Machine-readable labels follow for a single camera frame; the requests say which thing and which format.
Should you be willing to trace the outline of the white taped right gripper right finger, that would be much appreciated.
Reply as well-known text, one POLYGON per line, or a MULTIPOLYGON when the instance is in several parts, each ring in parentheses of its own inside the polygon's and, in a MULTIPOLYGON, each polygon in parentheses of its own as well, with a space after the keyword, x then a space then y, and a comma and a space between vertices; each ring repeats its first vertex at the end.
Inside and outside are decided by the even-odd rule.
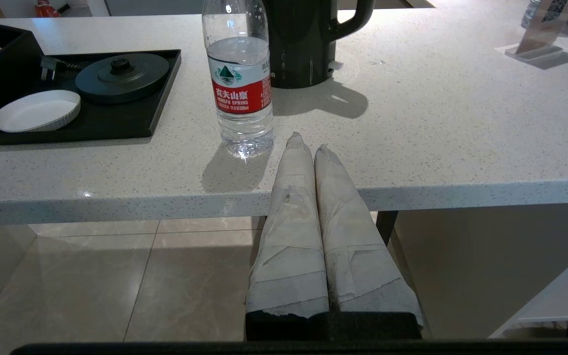
POLYGON ((332 339, 421 339, 415 292, 377 230, 343 162, 326 145, 314 155, 317 208, 327 274, 332 339))

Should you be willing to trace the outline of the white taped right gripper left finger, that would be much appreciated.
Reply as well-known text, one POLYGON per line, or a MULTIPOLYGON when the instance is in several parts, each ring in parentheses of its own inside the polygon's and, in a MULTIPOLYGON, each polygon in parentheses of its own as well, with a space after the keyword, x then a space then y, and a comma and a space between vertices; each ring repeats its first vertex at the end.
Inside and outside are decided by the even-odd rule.
POLYGON ((248 341, 304 341, 329 312, 313 155, 302 135, 286 142, 246 296, 248 341))

